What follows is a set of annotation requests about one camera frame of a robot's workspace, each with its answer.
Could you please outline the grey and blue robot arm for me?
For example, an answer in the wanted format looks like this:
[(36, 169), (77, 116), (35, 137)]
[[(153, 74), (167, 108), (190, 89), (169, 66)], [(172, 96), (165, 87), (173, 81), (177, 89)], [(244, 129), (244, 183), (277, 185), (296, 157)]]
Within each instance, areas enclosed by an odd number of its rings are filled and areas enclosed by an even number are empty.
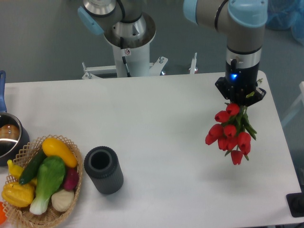
[[(267, 21), (266, 0), (186, 0), (185, 18), (227, 36), (226, 71), (215, 85), (223, 97), (251, 106), (266, 92), (257, 86), (257, 74)], [(140, 0), (85, 0), (78, 16), (95, 35), (104, 35), (113, 48), (118, 77), (150, 76), (153, 19)]]

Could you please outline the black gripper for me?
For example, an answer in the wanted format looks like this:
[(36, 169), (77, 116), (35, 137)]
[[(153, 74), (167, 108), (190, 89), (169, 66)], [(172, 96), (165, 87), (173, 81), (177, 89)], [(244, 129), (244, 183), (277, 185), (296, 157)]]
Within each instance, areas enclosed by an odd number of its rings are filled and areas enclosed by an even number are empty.
[(227, 54), (226, 72), (216, 83), (223, 97), (233, 103), (251, 106), (261, 101), (266, 91), (257, 85), (260, 54)]

